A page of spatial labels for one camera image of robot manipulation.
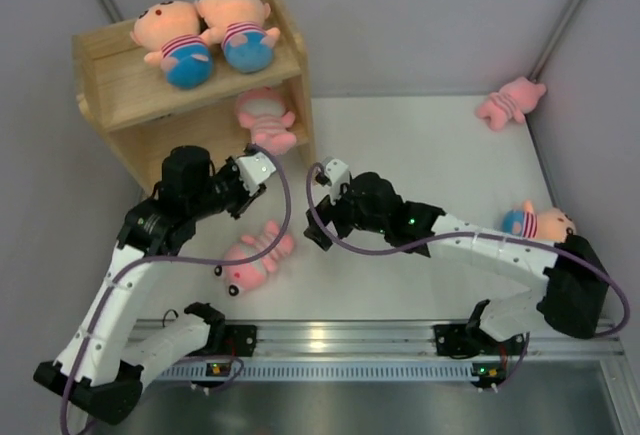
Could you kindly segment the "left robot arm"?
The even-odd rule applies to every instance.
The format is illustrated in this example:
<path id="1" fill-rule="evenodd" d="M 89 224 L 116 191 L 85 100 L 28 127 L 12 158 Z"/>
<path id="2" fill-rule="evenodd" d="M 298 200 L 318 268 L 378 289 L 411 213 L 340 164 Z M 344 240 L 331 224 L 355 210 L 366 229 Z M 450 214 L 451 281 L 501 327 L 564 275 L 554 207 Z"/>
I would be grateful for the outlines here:
<path id="1" fill-rule="evenodd" d="M 194 302 L 183 316 L 137 347 L 127 341 L 142 305 L 159 278 L 158 262 L 175 263 L 199 220 L 227 212 L 237 219 L 276 173 L 271 156 L 249 145 L 215 168 L 208 150 L 171 150 L 161 178 L 125 216 L 102 285 L 72 340 L 33 379 L 93 419 L 116 425 L 138 404 L 145 388 L 187 355 L 225 352 L 224 315 Z"/>

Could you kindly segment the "wooden two-tier shelf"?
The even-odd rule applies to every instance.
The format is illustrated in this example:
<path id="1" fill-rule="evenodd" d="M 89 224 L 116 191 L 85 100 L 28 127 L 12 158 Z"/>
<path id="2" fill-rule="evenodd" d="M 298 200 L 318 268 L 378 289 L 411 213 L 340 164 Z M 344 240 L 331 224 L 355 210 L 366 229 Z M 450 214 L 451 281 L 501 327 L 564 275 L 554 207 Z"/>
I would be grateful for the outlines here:
<path id="1" fill-rule="evenodd" d="M 160 70 L 144 62 L 144 49 L 129 35 L 132 20 L 72 37 L 79 110 L 145 192 L 151 192 L 164 158 L 177 146 L 204 147 L 216 166 L 240 154 L 250 135 L 235 117 L 235 100 L 256 87 L 270 86 L 284 98 L 296 116 L 291 130 L 302 160 L 314 160 L 306 44 L 284 0 L 262 1 L 271 6 L 268 25 L 281 31 L 273 62 L 241 74 L 214 48 L 213 75 L 191 90 L 169 85 Z"/>

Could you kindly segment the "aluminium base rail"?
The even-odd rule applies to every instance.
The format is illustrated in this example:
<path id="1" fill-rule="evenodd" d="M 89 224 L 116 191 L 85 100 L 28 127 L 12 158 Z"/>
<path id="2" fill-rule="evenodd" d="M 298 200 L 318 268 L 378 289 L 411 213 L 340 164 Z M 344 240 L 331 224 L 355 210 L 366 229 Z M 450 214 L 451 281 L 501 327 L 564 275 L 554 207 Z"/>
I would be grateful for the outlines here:
<path id="1" fill-rule="evenodd" d="M 437 381 L 497 384 L 526 361 L 608 362 L 624 350 L 616 336 L 578 340 L 543 330 L 495 348 L 474 348 L 442 321 L 264 322 L 251 356 L 197 354 L 156 381 Z"/>

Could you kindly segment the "boy plush doll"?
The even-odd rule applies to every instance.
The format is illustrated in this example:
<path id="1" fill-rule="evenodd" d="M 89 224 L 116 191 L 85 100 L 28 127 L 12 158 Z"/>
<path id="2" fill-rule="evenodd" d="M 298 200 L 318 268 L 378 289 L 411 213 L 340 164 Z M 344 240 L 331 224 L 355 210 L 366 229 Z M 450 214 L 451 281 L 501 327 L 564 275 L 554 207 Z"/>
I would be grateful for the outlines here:
<path id="1" fill-rule="evenodd" d="M 193 89 L 213 73 L 213 58 L 191 2 L 170 0 L 151 6 L 136 19 L 130 37 L 147 51 L 145 63 L 160 69 L 173 87 Z"/>
<path id="2" fill-rule="evenodd" d="M 509 210 L 503 217 L 500 230 L 522 238 L 564 242 L 577 233 L 573 220 L 559 208 L 537 211 L 531 200 Z"/>
<path id="3" fill-rule="evenodd" d="M 268 2 L 197 0 L 195 8 L 206 24 L 202 38 L 208 45 L 219 45 L 235 70 L 255 73 L 271 64 L 281 32 L 277 27 L 266 27 L 271 15 Z"/>

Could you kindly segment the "pink frog plush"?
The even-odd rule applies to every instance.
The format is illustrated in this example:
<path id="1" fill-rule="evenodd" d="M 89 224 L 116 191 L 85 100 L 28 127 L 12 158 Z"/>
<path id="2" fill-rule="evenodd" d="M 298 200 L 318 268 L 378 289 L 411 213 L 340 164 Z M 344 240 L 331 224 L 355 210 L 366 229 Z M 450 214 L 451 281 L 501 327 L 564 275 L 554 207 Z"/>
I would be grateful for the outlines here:
<path id="1" fill-rule="evenodd" d="M 290 131 L 296 115 L 271 87 L 241 93 L 235 115 L 240 126 L 250 132 L 251 143 L 273 155 L 284 155 L 297 144 L 297 136 Z"/>
<path id="2" fill-rule="evenodd" d="M 491 130 L 501 131 L 510 121 L 524 124 L 526 115 L 536 108 L 546 93 L 547 86 L 544 83 L 518 77 L 488 94 L 476 107 L 474 114 Z"/>
<path id="3" fill-rule="evenodd" d="M 257 235 L 242 235 L 225 253 L 224 260 L 244 260 L 265 251 L 281 232 L 281 226 L 269 220 Z M 222 280 L 226 292 L 238 297 L 264 285 L 278 271 L 279 265 L 289 257 L 295 248 L 293 236 L 285 231 L 283 237 L 270 251 L 248 263 L 221 266 L 216 265 L 213 274 Z"/>

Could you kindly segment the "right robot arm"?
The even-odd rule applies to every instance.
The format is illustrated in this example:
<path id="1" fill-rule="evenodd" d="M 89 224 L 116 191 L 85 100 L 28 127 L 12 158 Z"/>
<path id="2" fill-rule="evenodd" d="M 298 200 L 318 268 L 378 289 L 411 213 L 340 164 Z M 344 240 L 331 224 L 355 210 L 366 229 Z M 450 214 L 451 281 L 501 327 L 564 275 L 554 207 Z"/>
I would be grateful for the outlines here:
<path id="1" fill-rule="evenodd" d="M 485 229 L 440 207 L 403 199 L 374 172 L 334 175 L 314 166 L 309 176 L 328 190 L 309 206 L 304 232 L 321 249 L 343 245 L 355 230 L 370 232 L 383 237 L 390 254 L 452 260 L 525 286 L 509 298 L 476 304 L 466 326 L 475 350 L 488 352 L 545 327 L 575 339 L 596 337 L 609 283 L 586 238 L 536 241 Z"/>

